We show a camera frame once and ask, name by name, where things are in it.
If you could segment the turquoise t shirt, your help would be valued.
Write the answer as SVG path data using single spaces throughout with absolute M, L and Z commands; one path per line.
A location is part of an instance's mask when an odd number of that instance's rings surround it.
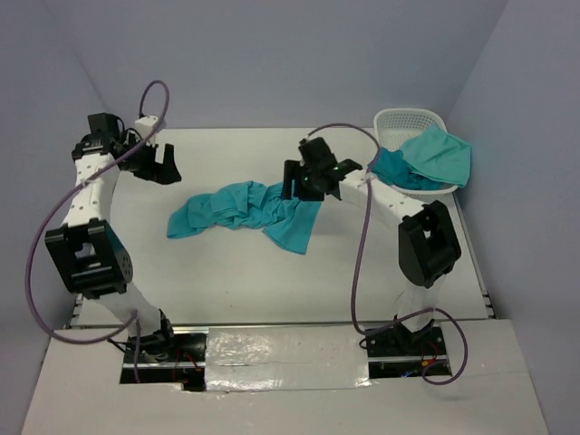
M 193 237 L 213 227 L 260 229 L 281 249 L 304 255 L 321 206 L 316 201 L 283 199 L 281 183 L 234 183 L 189 198 L 169 217 L 167 238 Z

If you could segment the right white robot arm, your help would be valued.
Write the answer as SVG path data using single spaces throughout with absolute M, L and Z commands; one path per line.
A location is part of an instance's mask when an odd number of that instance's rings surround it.
M 304 139 L 301 158 L 284 163 L 282 197 L 321 202 L 332 196 L 364 210 L 359 245 L 363 247 L 371 221 L 377 220 L 397 235 L 397 260 L 405 279 L 401 305 L 384 326 L 365 330 L 357 319 L 359 273 L 353 274 L 350 311 L 353 327 L 364 338 L 393 330 L 396 348 L 416 353 L 439 311 L 441 284 L 461 257 L 459 240 L 448 208 L 409 198 L 377 179 L 370 168 L 352 159 L 338 160 L 322 138 Z

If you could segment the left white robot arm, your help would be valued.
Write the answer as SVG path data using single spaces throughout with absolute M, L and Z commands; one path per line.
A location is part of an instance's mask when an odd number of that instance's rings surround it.
M 66 289 L 101 305 L 119 321 L 134 315 L 128 346 L 138 348 L 148 363 L 165 362 L 178 349 L 167 316 L 150 304 L 133 282 L 131 256 L 110 223 L 117 180 L 123 171 L 138 179 L 169 185 L 181 180 L 174 148 L 166 145 L 156 161 L 154 126 L 158 117 L 142 115 L 121 130 L 110 113 L 88 118 L 90 132 L 72 151 L 79 191 L 63 223 L 44 236 L 44 243 Z

